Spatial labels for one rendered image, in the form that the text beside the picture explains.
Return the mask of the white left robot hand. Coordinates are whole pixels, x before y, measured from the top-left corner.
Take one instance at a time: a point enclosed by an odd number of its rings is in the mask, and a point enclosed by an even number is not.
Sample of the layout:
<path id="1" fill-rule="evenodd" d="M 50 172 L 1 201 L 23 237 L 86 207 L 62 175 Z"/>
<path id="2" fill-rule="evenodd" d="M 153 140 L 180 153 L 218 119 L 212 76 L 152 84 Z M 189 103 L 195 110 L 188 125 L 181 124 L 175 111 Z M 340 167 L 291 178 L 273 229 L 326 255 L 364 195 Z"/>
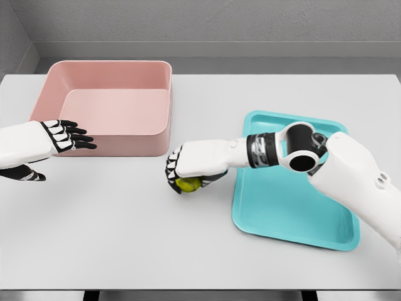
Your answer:
<path id="1" fill-rule="evenodd" d="M 0 176 L 17 181 L 45 181 L 28 166 L 75 149 L 94 150 L 87 131 L 69 120 L 29 121 L 0 129 Z"/>

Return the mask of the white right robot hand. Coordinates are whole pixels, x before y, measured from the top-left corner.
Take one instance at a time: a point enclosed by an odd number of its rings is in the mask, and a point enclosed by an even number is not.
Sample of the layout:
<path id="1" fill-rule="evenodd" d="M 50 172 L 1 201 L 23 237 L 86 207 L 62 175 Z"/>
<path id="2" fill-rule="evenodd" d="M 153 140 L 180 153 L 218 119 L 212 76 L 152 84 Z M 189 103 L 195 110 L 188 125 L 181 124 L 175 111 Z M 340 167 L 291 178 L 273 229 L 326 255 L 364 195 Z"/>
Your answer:
<path id="1" fill-rule="evenodd" d="M 166 159 L 167 182 L 178 194 L 182 193 L 175 183 L 178 178 L 198 177 L 202 180 L 201 187 L 207 187 L 227 173 L 228 169 L 218 159 L 212 142 L 206 140 L 186 142 Z"/>

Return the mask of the yellow-green tennis ball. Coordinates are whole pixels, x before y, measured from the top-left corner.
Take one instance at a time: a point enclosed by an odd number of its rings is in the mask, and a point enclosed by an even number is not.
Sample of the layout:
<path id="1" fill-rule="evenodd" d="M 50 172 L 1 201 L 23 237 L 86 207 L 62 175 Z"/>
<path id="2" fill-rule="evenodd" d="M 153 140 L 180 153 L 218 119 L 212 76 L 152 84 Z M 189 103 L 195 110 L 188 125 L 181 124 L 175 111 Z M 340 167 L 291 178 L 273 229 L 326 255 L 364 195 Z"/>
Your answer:
<path id="1" fill-rule="evenodd" d="M 198 177 L 178 178 L 175 183 L 179 190 L 184 193 L 191 193 L 202 186 L 202 180 Z"/>

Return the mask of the pink rectangular basket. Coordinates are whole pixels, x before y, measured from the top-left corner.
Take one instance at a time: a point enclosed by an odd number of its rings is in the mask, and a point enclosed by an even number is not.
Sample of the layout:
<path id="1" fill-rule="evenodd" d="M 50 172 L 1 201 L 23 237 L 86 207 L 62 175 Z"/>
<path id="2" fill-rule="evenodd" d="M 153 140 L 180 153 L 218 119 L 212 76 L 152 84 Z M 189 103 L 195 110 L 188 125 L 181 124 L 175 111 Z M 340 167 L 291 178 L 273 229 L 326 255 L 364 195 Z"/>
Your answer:
<path id="1" fill-rule="evenodd" d="M 172 67 L 165 61 L 65 60 L 48 71 L 30 120 L 70 120 L 95 150 L 65 156 L 161 156 L 169 149 Z"/>

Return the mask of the blue rectangular tray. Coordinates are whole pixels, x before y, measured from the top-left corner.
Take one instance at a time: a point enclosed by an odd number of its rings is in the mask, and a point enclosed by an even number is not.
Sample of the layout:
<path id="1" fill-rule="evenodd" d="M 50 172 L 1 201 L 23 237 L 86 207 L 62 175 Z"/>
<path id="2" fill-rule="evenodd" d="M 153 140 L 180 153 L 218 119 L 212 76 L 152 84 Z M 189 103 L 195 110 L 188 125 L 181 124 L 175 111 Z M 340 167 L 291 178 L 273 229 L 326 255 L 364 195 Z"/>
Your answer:
<path id="1" fill-rule="evenodd" d="M 247 233 L 332 250 L 360 243 L 351 211 L 319 193 L 305 173 L 281 166 L 238 169 L 232 220 Z"/>

